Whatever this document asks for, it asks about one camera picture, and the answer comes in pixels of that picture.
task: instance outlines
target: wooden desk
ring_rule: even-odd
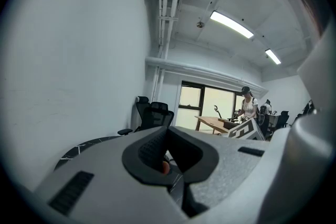
[[[202,116],[195,116],[198,118],[198,121],[203,122],[204,124],[210,126],[211,128],[216,131],[219,131],[220,133],[228,133],[229,130],[227,128],[224,128],[224,122],[219,121],[217,117],[202,117]]]

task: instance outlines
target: person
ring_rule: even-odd
[[[170,171],[170,165],[169,165],[169,163],[166,162],[166,161],[163,161],[162,162],[162,173],[164,175],[167,175],[169,173],[169,171]]]
[[[263,104],[262,106],[265,106],[266,110],[265,110],[265,119],[264,119],[263,124],[260,126],[260,130],[261,130],[262,134],[264,136],[266,136],[267,129],[268,129],[268,124],[269,124],[269,116],[272,114],[271,102],[267,99],[266,103]]]
[[[241,89],[241,94],[245,99],[241,102],[242,110],[237,114],[237,117],[245,114],[249,119],[257,121],[258,100],[253,97],[249,87],[245,86]]]
[[[267,109],[266,109],[266,114],[270,116],[272,114],[272,106],[271,106],[271,101],[268,99],[266,100],[265,104],[263,104]]]

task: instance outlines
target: ceiling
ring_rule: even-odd
[[[307,55],[306,25],[294,10],[299,0],[182,0],[174,37],[195,44],[224,49],[231,57],[242,57],[260,68],[275,63],[266,58],[270,48],[288,67]],[[210,20],[213,10],[225,14],[248,28],[254,36],[245,38],[238,32]],[[205,27],[197,28],[202,19]]]

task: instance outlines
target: mesh chair back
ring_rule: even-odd
[[[168,111],[168,105],[165,104],[165,103],[161,103],[161,102],[152,102],[151,103],[151,108],[162,109],[162,110],[167,110]]]
[[[141,130],[150,129],[158,126],[169,126],[174,118],[174,112],[148,107],[144,110],[143,119],[140,126]]]
[[[143,112],[150,106],[150,104],[137,102],[135,106],[137,107],[141,120],[143,120]]]
[[[149,99],[146,96],[138,96],[139,97],[139,103],[149,103]]]
[[[288,121],[288,118],[288,115],[281,115],[278,119],[276,129],[283,128],[285,126],[285,123]]]

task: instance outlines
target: ceiling light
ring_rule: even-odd
[[[272,58],[272,60],[278,65],[280,64],[280,60],[278,59],[278,57],[275,56],[275,54],[273,53],[273,51],[271,51],[271,49],[265,50],[265,53],[267,53],[267,55]]]
[[[244,26],[240,25],[239,23],[236,23],[234,20],[231,20],[230,18],[218,13],[218,12],[212,12],[211,17],[212,20],[215,20],[223,25],[226,25],[233,30],[236,30],[237,32],[241,33],[243,36],[250,38],[253,36],[253,34],[247,30]]]

